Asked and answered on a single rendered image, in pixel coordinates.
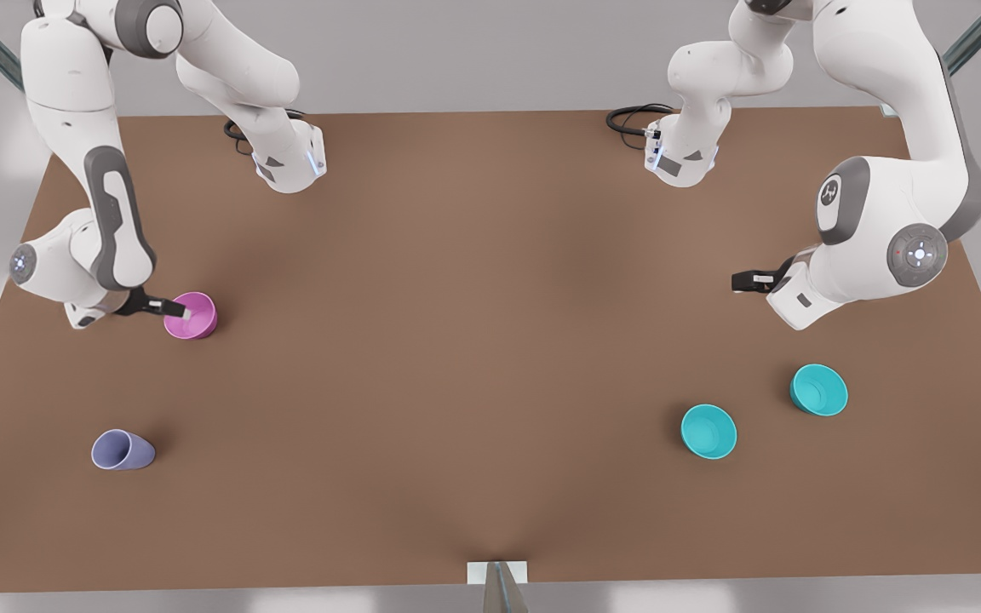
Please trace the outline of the pink bowl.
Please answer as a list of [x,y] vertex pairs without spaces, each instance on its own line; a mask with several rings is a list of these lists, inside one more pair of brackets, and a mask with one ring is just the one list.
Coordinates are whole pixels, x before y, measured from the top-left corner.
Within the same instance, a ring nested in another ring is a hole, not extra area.
[[176,296],[175,302],[183,304],[187,318],[164,317],[163,325],[171,336],[179,339],[202,339],[213,333],[217,325],[215,303],[203,292],[187,292]]

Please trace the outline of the teal blue bowl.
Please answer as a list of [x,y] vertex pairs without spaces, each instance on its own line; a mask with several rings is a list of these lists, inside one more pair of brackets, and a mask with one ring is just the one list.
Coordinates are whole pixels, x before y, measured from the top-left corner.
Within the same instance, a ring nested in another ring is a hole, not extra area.
[[795,371],[789,396],[807,414],[833,416],[847,407],[849,392],[840,373],[824,364],[806,364]]
[[689,451],[709,461],[727,457],[738,443],[732,416],[712,404],[691,407],[681,420],[680,436]]

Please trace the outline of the lavender cup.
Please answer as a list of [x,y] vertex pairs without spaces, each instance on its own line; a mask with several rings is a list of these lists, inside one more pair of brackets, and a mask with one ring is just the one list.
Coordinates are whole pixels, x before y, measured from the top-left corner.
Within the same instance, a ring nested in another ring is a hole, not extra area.
[[136,470],[151,465],[156,450],[141,436],[113,428],[95,439],[90,458],[102,470]]

